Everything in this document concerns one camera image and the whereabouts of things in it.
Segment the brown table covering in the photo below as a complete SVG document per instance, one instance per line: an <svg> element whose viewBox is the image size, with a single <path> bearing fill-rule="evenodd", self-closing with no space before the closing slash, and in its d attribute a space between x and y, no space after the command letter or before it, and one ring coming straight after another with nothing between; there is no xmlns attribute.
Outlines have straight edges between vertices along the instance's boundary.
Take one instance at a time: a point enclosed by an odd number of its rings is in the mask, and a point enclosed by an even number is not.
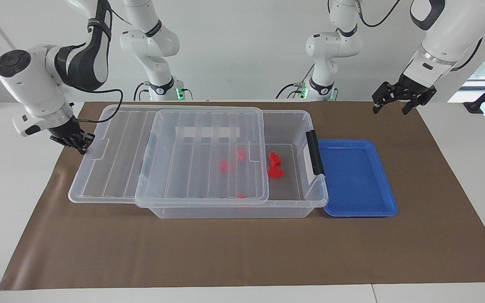
<svg viewBox="0 0 485 303"><path fill-rule="evenodd" d="M107 105L86 103L80 117L98 118ZM208 105L304 109L319 138L372 141L398 214L167 220L135 205L76 205L67 192L81 156L64 149L0 290L485 282L485 227L417 111L404 116L396 103L374 115L366 102Z"/></svg>

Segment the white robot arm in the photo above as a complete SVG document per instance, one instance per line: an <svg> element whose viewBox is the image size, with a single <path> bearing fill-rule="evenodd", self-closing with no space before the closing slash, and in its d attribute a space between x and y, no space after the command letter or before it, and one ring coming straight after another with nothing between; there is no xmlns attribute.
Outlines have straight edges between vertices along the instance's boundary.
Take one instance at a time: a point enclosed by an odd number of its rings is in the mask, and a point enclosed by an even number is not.
<svg viewBox="0 0 485 303"><path fill-rule="evenodd" d="M358 14L354 0L332 0L330 22L334 32L315 34L306 41L306 53L314 59L312 76L306 80L306 98L327 100L333 91L338 66L333 58L355 56L362 50L362 37L357 34Z"/></svg>
<svg viewBox="0 0 485 303"><path fill-rule="evenodd" d="M151 0L123 2L129 22L137 29L123 32L121 48L145 69L152 100L181 100L183 82L171 74L168 62L162 58L179 52L179 39L162 24Z"/></svg>
<svg viewBox="0 0 485 303"><path fill-rule="evenodd" d="M80 128L60 86L91 91L106 82L112 9L107 0L66 1L89 19L87 42L11 50L0 57L0 81L27 111L13 119L22 136L48 129L52 140L84 154L94 136Z"/></svg>
<svg viewBox="0 0 485 303"><path fill-rule="evenodd" d="M485 0L413 0L412 21L426 38L396 84L384 82L372 95L378 113L383 105L409 100L402 112L426 105L437 92L433 84L485 35Z"/></svg>

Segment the red toy piece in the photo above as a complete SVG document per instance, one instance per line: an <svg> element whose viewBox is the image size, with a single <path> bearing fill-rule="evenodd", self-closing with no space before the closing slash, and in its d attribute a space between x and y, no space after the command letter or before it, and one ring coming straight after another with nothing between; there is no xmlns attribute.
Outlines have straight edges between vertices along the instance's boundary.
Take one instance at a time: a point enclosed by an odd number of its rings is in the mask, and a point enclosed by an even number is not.
<svg viewBox="0 0 485 303"><path fill-rule="evenodd" d="M241 162L246 161L246 150L244 150L244 147L237 148L237 159Z"/></svg>
<svg viewBox="0 0 485 303"><path fill-rule="evenodd" d="M270 153L269 161L271 161L271 165L275 167L279 167L282 164L282 159L280 159L280 156L277 153Z"/></svg>
<svg viewBox="0 0 485 303"><path fill-rule="evenodd" d="M218 165L218 170L221 173L227 173L229 171L229 162L228 161L220 161Z"/></svg>
<svg viewBox="0 0 485 303"><path fill-rule="evenodd" d="M267 174L269 178L281 178L283 177L283 170L280 167L271 166Z"/></svg>

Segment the blue plastic lid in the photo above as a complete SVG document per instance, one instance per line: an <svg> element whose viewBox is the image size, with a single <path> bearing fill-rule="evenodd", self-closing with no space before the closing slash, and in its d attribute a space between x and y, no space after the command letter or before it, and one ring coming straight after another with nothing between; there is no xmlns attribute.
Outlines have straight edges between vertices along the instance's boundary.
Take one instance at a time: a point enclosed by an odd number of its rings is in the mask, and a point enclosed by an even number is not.
<svg viewBox="0 0 485 303"><path fill-rule="evenodd" d="M333 217L391 217L398 207L377 150L368 140L319 140Z"/></svg>

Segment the tabletop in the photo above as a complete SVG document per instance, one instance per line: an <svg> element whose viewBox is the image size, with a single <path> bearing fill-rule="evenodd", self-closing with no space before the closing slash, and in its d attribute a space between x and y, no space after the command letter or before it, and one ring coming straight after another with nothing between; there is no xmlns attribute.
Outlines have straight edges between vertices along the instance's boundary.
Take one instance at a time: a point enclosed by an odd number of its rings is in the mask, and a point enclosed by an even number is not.
<svg viewBox="0 0 485 303"><path fill-rule="evenodd" d="M75 111L83 104L76 104ZM485 118L467 113L462 104L429 104L419 109L445 159L485 225ZM42 194L62 149L48 134L22 138L11 119L23 113L18 103L0 104L0 279L19 238ZM103 290L42 290L0 292L0 301L46 301L65 298L77 301L196 302L224 301L230 294L239 301L338 302L446 302L485 300L485 283L387 284L301 287L140 288Z"/></svg>

